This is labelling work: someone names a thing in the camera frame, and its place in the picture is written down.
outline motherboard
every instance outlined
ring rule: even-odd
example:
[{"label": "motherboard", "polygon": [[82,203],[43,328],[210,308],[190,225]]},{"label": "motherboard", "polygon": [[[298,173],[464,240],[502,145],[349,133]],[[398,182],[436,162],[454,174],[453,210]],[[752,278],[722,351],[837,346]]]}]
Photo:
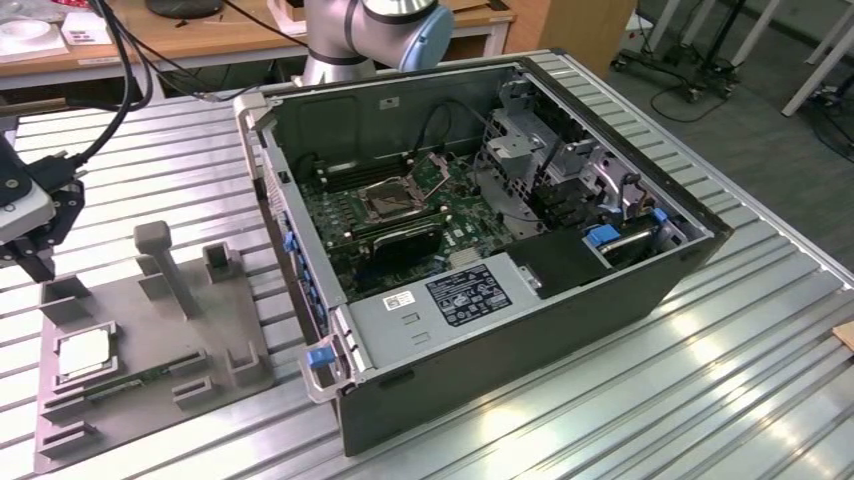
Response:
[{"label": "motherboard", "polygon": [[514,241],[481,195],[469,157],[429,154],[409,174],[302,194],[350,301],[486,258]]}]

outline white label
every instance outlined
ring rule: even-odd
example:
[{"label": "white label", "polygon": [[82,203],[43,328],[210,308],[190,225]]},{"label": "white label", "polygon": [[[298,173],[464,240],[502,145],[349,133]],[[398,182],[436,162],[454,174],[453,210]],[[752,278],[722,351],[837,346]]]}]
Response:
[{"label": "white label", "polygon": [[413,296],[413,292],[408,290],[392,297],[384,298],[384,303],[386,304],[386,310],[392,312],[401,307],[406,307],[410,303],[416,303],[416,297]]},{"label": "white label", "polygon": [[390,108],[398,108],[401,106],[401,97],[384,98],[380,101],[380,109],[389,110]]},{"label": "white label", "polygon": [[87,58],[86,60],[78,60],[81,65],[102,65],[105,63],[119,63],[119,57],[102,57],[102,58]]}]

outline barcode sticker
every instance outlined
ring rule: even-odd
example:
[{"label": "barcode sticker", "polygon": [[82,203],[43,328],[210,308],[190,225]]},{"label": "barcode sticker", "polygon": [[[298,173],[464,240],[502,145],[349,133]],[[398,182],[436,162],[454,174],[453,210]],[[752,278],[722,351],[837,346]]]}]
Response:
[{"label": "barcode sticker", "polygon": [[406,307],[412,303],[416,303],[416,297],[413,296],[413,292],[409,290],[406,292],[401,292],[392,297],[384,298],[384,303],[386,304],[386,310],[390,312],[397,310],[401,307]]}]

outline caster wheel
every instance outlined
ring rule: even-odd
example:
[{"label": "caster wheel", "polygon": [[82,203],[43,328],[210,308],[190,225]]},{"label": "caster wheel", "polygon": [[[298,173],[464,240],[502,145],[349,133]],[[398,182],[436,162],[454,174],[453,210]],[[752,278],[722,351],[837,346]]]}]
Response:
[{"label": "caster wheel", "polygon": [[612,62],[612,68],[614,69],[616,72],[622,72],[624,70],[626,70],[628,66],[629,66],[629,62],[626,61],[625,57],[621,57]]},{"label": "caster wheel", "polygon": [[702,96],[704,96],[704,92],[701,92],[696,88],[689,89],[689,103],[700,102],[700,99],[702,98]]}]

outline floor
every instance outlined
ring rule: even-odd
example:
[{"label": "floor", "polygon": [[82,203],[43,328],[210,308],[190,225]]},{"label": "floor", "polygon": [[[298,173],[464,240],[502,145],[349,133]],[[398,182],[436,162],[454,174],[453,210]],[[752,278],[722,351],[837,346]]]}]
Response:
[{"label": "floor", "polygon": [[[642,0],[641,11],[656,16],[666,0]],[[694,2],[684,2],[672,25],[681,27]],[[728,7],[718,3],[698,37],[709,44]],[[722,49],[732,58],[755,20],[743,15]],[[677,80],[633,65],[613,72],[609,83],[656,118],[739,185],[799,231],[854,270],[851,214],[854,212],[854,163],[841,158],[816,138],[809,112],[793,118],[780,110],[812,72],[804,63],[812,47],[769,29],[741,69],[743,85],[729,102],[704,120],[682,124],[650,108],[650,98]],[[841,64],[831,76],[840,81],[854,69]],[[678,118],[704,113],[721,100],[704,98],[688,104],[676,94],[657,101],[662,111]],[[854,121],[844,116],[854,132]]]}]

